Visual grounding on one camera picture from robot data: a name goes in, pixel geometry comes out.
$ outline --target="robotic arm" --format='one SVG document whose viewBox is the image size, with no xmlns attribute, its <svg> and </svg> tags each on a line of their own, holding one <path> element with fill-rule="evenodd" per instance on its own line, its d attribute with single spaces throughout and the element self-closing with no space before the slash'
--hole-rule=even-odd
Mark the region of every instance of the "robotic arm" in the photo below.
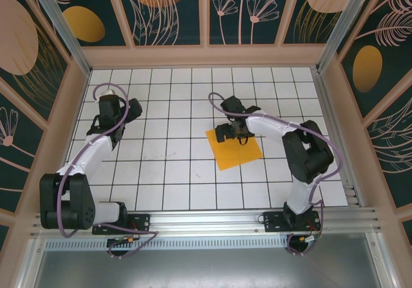
<svg viewBox="0 0 412 288">
<path fill-rule="evenodd" d="M 246 139 L 247 143 L 249 137 L 262 135 L 276 143 L 283 143 L 288 167 L 292 173 L 292 190 L 283 206 L 283 220 L 290 231 L 295 231 L 302 223 L 306 225 L 313 208 L 311 193 L 315 179 L 326 173 L 333 162 L 333 155 L 327 143 L 315 135 L 291 127 L 291 123 L 286 125 L 264 118 L 265 113 L 257 106 L 245 109 L 235 96 L 223 100 L 221 108 L 229 112 L 227 118 L 231 122 L 216 128 L 218 142 L 239 139 L 239 143 L 242 144 L 242 139 Z M 253 113 L 255 116 L 233 117 L 230 113 Z M 312 120 L 297 125 L 321 134 L 318 125 Z"/>
<path fill-rule="evenodd" d="M 114 150 L 123 136 L 127 123 L 142 114 L 142 107 L 136 99 L 129 102 L 125 121 L 115 130 L 95 141 L 79 158 L 70 171 L 63 187 L 63 195 L 69 191 L 70 199 L 62 201 L 62 224 L 65 229 L 89 229 L 92 225 L 113 223 L 127 228 L 127 209 L 123 202 L 96 202 L 90 191 L 88 178 L 94 174 L 98 165 Z M 86 134 L 84 145 L 89 144 L 101 133 L 113 128 L 123 118 L 126 102 L 113 90 L 105 91 L 98 101 L 99 114 L 95 116 Z M 57 229 L 57 188 L 73 159 L 56 174 L 45 174 L 40 180 L 41 224 L 46 229 Z"/>
</svg>

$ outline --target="wire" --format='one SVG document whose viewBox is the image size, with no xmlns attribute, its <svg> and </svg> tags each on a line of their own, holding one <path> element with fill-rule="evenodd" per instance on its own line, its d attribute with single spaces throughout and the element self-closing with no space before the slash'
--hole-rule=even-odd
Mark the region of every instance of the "wire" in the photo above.
<svg viewBox="0 0 412 288">
<path fill-rule="evenodd" d="M 120 86 L 113 84 L 113 83 L 102 83 L 99 84 L 95 87 L 95 89 L 93 90 L 93 99 L 96 100 L 96 91 L 103 86 L 114 86 L 116 88 L 118 88 L 120 90 L 120 92 L 123 94 L 124 96 L 124 101 L 122 100 L 122 102 L 125 103 L 125 112 L 123 117 L 121 118 L 121 120 L 114 125 L 111 129 L 101 133 L 100 135 L 96 136 L 95 138 L 93 138 L 89 143 L 87 143 L 77 154 L 77 156 L 73 159 L 71 165 L 69 166 L 69 168 L 66 170 L 65 174 L 62 177 L 62 180 L 60 182 L 59 185 L 59 189 L 57 191 L 57 226 L 59 227 L 59 231 L 61 233 L 61 235 L 64 238 L 71 238 L 77 231 L 78 229 L 75 229 L 74 231 L 72 231 L 70 234 L 67 234 L 63 228 L 63 223 L 62 223 L 62 192 L 63 192 L 63 187 L 64 187 L 64 183 L 66 182 L 67 177 L 69 176 L 70 172 L 75 168 L 77 162 L 80 160 L 81 156 L 84 154 L 84 152 L 93 145 L 94 142 L 96 142 L 98 139 L 100 139 L 101 137 L 105 137 L 106 135 L 108 135 L 109 133 L 115 131 L 117 128 L 119 128 L 123 122 L 126 120 L 127 114 L 129 113 L 129 98 L 127 97 L 127 93 L 123 90 L 123 88 L 121 88 Z M 153 232 L 153 231 L 139 231 L 139 230 L 132 230 L 132 229 L 126 229 L 126 228 L 121 228 L 121 227 L 117 227 L 111 224 L 99 224 L 99 225 L 95 225 L 95 226 L 104 226 L 104 227 L 109 227 L 112 229 L 116 229 L 119 231 L 125 231 L 128 233 L 131 233 L 133 235 L 150 235 L 153 234 L 153 236 L 148 239 L 147 241 L 145 241 L 141 246 L 137 247 L 136 249 L 127 252 L 126 254 L 124 254 L 123 256 L 119 256 L 118 259 L 121 259 L 121 257 L 128 257 L 131 256 L 132 254 L 137 253 L 143 246 L 145 246 L 147 243 L 149 243 L 152 239 L 154 239 L 158 232 Z M 114 255 L 111 253 L 111 249 L 113 248 L 115 244 L 112 244 L 109 247 L 109 254 L 112 256 L 112 258 L 114 257 Z"/>
<path fill-rule="evenodd" d="M 321 191 L 321 199 L 319 201 L 312 202 L 312 199 L 314 198 L 315 190 L 316 190 L 317 186 L 319 185 L 319 183 L 322 182 L 323 180 L 326 180 L 327 178 L 330 178 L 330 177 L 338 174 L 340 172 L 340 170 L 342 169 L 342 167 L 343 167 L 343 155 L 342 155 L 341 151 L 339 150 L 339 148 L 335 144 L 333 144 L 329 139 L 325 138 L 323 135 L 319 134 L 318 132 L 313 131 L 311 129 L 308 129 L 306 127 L 302 127 L 300 125 L 294 124 L 292 122 L 287 122 L 283 119 L 280 119 L 279 117 L 275 117 L 275 116 L 271 116 L 271 115 L 267 115 L 267 114 L 262 115 L 260 113 L 232 113 L 232 112 L 227 112 L 227 111 L 219 108 L 217 105 L 215 105 L 215 103 L 213 102 L 213 96 L 214 95 L 218 96 L 221 100 L 225 100 L 223 98 L 223 96 L 220 95 L 219 93 L 211 92 L 211 93 L 209 93 L 209 96 L 208 96 L 209 102 L 211 103 L 213 108 L 215 108 L 216 110 L 218 110 L 219 112 L 221 112 L 225 115 L 236 116 L 236 117 L 261 117 L 261 118 L 271 119 L 271 120 L 274 120 L 275 122 L 278 122 L 280 124 L 284 124 L 284 125 L 287 125 L 287 126 L 305 131 L 307 133 L 310 133 L 311 135 L 314 135 L 315 137 L 325 141 L 334 150 L 336 156 L 339 159 L 338 163 L 337 163 L 337 169 L 335 171 L 332 171 L 331 173 L 329 173 L 327 175 L 323 175 L 323 176 L 317 178 L 315 180 L 314 186 L 312 187 L 312 190 L 309 194 L 309 203 L 311 205 L 313 205 L 313 206 L 317 206 L 319 204 L 321 205 L 321 221 L 320 221 L 320 223 L 321 223 L 320 233 L 321 233 L 322 228 L 323 228 L 323 207 L 324 207 L 322 191 Z M 298 253 L 298 254 L 303 255 L 303 253 L 300 253 L 300 252 L 298 252 L 295 249 L 290 247 L 290 239 L 293 237 L 293 235 L 294 234 L 292 233 L 291 235 L 288 236 L 288 239 L 286 241 L 286 249 L 292 254 L 293 253 L 295 253 L 295 254 Z M 307 249 L 305 252 L 308 253 L 309 251 L 313 250 L 315 244 L 316 244 L 316 242 L 309 249 Z"/>
<path fill-rule="evenodd" d="M 123 254 L 122 256 L 115 256 L 111 250 L 114 246 L 116 246 L 116 243 L 113 243 L 110 245 L 108 251 L 110 254 L 110 257 L 112 259 L 116 258 L 116 259 L 123 259 L 123 258 L 127 258 L 130 257 L 131 255 L 137 253 L 139 250 L 141 250 L 141 248 L 143 248 L 144 246 L 146 246 L 146 244 L 148 244 L 151 240 L 153 240 L 158 234 L 159 232 L 157 231 L 139 231 L 139 230 L 132 230 L 132 229 L 126 229 L 126 228 L 122 228 L 122 227 L 117 227 L 111 224 L 100 224 L 97 226 L 103 226 L 103 227 L 107 227 L 107 228 L 112 228 L 112 229 L 116 229 L 116 230 L 120 230 L 120 231 L 124 231 L 124 232 L 128 232 L 131 233 L 133 235 L 153 235 L 151 238 L 149 238 L 148 240 L 146 240 L 145 242 L 143 242 L 142 244 L 140 244 L 140 246 L 138 246 L 136 249 L 132 250 L 132 251 L 128 251 L 126 254 Z"/>
<path fill-rule="evenodd" d="M 260 214 L 260 215 L 257 217 L 257 222 L 258 222 L 259 224 L 264 225 L 265 223 L 269 222 L 268 220 L 262 220 L 262 221 L 260 221 L 259 219 L 260 219 L 261 217 L 264 217 L 264 215 L 263 215 L 263 214 Z"/>
</svg>

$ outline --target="orange square cloth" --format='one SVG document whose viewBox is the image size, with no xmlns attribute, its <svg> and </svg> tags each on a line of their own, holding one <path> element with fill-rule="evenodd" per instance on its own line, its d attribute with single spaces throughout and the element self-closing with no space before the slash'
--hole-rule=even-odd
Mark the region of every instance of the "orange square cloth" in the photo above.
<svg viewBox="0 0 412 288">
<path fill-rule="evenodd" d="M 263 158 L 255 138 L 249 138 L 246 145 L 240 145 L 238 139 L 218 143 L 215 130 L 206 131 L 206 136 L 220 171 Z"/>
</svg>

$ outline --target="metal floor panel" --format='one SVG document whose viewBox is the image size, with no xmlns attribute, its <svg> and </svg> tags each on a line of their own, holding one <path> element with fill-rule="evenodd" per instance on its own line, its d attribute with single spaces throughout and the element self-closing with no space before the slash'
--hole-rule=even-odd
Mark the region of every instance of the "metal floor panel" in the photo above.
<svg viewBox="0 0 412 288">
<path fill-rule="evenodd" d="M 308 256 L 283 248 L 45 252 L 36 288 L 375 288 L 364 235 L 324 235 Z"/>
</svg>

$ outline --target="white tile floor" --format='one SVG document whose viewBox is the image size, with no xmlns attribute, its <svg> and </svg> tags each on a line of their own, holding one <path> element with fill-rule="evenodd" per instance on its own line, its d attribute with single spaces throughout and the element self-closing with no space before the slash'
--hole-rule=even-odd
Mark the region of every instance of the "white tile floor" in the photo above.
<svg viewBox="0 0 412 288">
<path fill-rule="evenodd" d="M 95 70 L 68 156 L 79 150 L 98 113 L 95 85 L 109 81 L 137 98 L 144 114 L 126 126 L 89 183 L 101 201 L 123 201 L 130 210 L 283 206 L 292 178 L 280 143 L 258 137 L 264 159 L 219 171 L 205 132 L 227 119 L 209 104 L 211 91 L 235 94 L 247 108 L 258 105 L 287 120 L 312 119 L 328 135 L 309 68 Z M 339 175 L 321 188 L 326 206 L 347 206 Z"/>
</svg>

